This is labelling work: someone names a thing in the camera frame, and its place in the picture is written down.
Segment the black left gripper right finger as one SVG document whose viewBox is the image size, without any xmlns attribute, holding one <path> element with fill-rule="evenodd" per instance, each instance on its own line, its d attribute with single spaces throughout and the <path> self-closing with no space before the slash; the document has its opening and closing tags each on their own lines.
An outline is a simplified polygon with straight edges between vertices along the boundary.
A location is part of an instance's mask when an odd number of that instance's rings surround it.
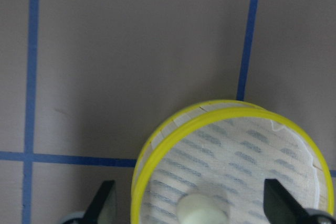
<svg viewBox="0 0 336 224">
<path fill-rule="evenodd" d="M 271 224 L 312 223 L 308 212 L 276 179 L 265 179 L 263 209 Z"/>
</svg>

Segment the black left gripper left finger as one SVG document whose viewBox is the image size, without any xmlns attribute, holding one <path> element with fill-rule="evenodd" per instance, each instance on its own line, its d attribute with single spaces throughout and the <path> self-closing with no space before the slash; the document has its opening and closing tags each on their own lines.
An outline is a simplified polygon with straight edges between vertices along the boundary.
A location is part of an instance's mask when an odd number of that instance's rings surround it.
<svg viewBox="0 0 336 224">
<path fill-rule="evenodd" d="M 106 180 L 99 187 L 81 223 L 116 223 L 117 200 L 114 180 Z"/>
</svg>

